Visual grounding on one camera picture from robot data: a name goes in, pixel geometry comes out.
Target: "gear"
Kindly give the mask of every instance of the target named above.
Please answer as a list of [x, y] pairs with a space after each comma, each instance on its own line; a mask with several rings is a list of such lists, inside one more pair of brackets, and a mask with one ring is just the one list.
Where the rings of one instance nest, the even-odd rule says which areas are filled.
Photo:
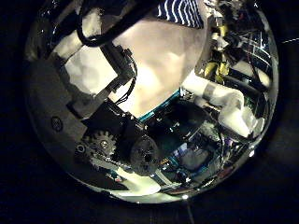
[[116, 141], [114, 140], [113, 135], [109, 135], [109, 132], [96, 132], [93, 135], [93, 143], [93, 149], [104, 156], [111, 157], [115, 152]]

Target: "wire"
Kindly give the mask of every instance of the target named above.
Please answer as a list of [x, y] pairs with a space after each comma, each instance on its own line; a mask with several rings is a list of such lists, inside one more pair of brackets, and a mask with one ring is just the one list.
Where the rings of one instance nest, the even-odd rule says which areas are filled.
[[86, 45], [87, 47], [102, 47], [107, 42], [112, 41], [118, 35], [121, 35], [124, 31], [136, 24], [161, 2], [163, 2], [163, 0], [139, 1], [131, 11], [124, 15], [123, 18], [105, 34], [87, 37], [83, 34], [82, 23], [84, 14], [91, 9], [91, 6], [88, 4], [91, 3], [91, 0], [83, 0], [80, 12], [78, 14], [78, 38], [82, 44]]
[[129, 96], [132, 94], [135, 84], [136, 84], [136, 80], [137, 80], [137, 76], [138, 76], [138, 68], [137, 68], [137, 65], [136, 65], [134, 59], [131, 56], [128, 56], [128, 57], [129, 57], [130, 62], [133, 64], [133, 68], [135, 70], [135, 76], [132, 79], [129, 90], [115, 103], [116, 105], [120, 105], [129, 99]]

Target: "black plastic part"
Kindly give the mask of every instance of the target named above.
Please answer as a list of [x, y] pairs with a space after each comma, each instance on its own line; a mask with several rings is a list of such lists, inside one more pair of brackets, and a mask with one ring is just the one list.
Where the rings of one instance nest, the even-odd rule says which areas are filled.
[[141, 136], [131, 151], [133, 170], [141, 176], [152, 175], [157, 170], [159, 161], [159, 149], [155, 141], [147, 135]]
[[105, 174], [76, 162], [76, 147], [87, 127], [66, 107], [71, 96], [52, 64], [39, 60], [32, 63], [27, 74], [26, 107], [36, 134], [49, 154], [67, 173], [88, 185], [126, 189]]
[[105, 44], [101, 50], [118, 75], [117, 80], [119, 84], [116, 87], [112, 87], [112, 90], [116, 91], [120, 85], [125, 85], [135, 76], [135, 72], [129, 65], [130, 61], [127, 59], [127, 57], [132, 56], [132, 52], [129, 49], [124, 50], [122, 46], [115, 47], [112, 42]]

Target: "bolt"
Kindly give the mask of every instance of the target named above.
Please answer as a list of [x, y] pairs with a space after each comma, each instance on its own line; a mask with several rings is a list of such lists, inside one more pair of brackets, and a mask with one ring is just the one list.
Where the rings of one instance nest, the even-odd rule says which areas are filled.
[[107, 149], [108, 148], [108, 141], [104, 140], [101, 142], [101, 148]]

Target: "white surface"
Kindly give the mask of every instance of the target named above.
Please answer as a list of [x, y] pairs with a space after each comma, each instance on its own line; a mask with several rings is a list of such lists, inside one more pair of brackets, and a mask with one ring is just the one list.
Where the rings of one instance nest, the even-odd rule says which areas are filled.
[[[199, 5], [206, 27], [203, 12], [206, 9], [202, 1]], [[116, 38], [114, 44], [130, 49], [138, 66], [135, 89], [121, 109], [141, 117], [169, 98], [195, 67], [205, 39], [206, 29], [191, 29], [153, 18], [141, 20]], [[87, 93], [98, 93], [113, 77], [110, 66], [97, 51], [83, 48], [66, 66], [71, 82]], [[110, 98], [119, 99], [129, 86], [130, 83]]]

